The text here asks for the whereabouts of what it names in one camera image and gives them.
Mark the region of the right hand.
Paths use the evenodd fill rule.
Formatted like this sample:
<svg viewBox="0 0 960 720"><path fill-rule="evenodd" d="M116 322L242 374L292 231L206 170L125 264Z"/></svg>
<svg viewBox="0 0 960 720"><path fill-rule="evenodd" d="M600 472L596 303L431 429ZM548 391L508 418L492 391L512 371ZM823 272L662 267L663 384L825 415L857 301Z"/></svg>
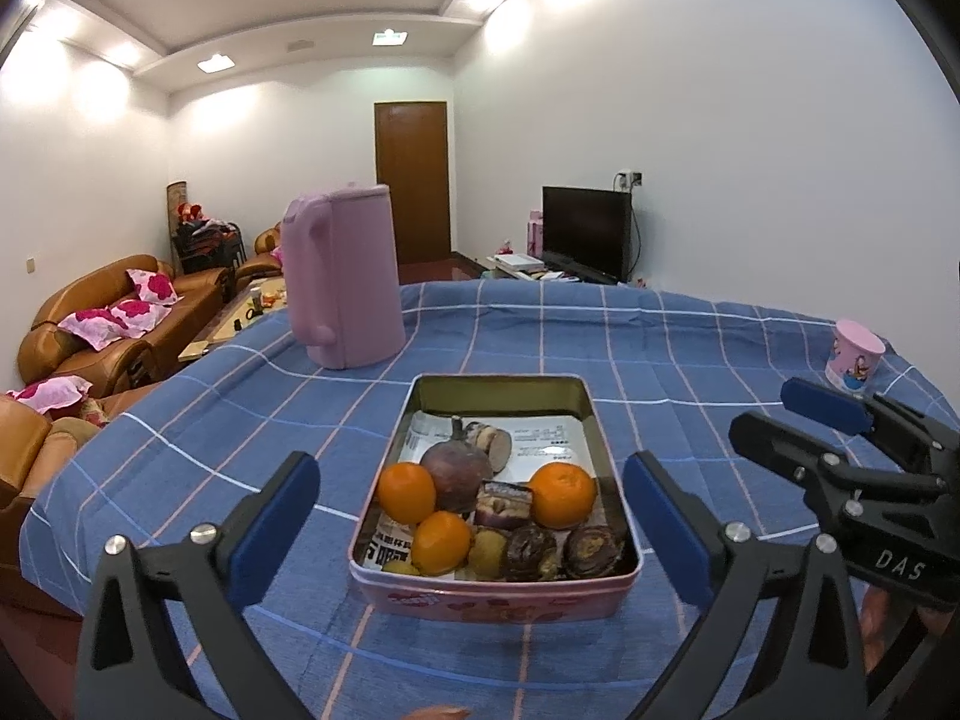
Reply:
<svg viewBox="0 0 960 720"><path fill-rule="evenodd" d="M906 598L892 595L887 590L869 587L862 598L861 626L862 653L867 673L877 668L885 652L903 631L913 613L918 614L926 629L940 639L952 622L953 611L939 611L918 606Z"/></svg>

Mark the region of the left hand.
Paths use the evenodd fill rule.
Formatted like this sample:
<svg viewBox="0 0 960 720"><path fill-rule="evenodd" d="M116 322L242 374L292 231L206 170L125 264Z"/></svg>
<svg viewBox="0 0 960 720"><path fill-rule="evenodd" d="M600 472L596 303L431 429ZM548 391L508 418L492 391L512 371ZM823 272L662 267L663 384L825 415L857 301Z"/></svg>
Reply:
<svg viewBox="0 0 960 720"><path fill-rule="evenodd" d="M466 707L432 706L407 713L404 720L467 720L469 717L470 710Z"/></svg>

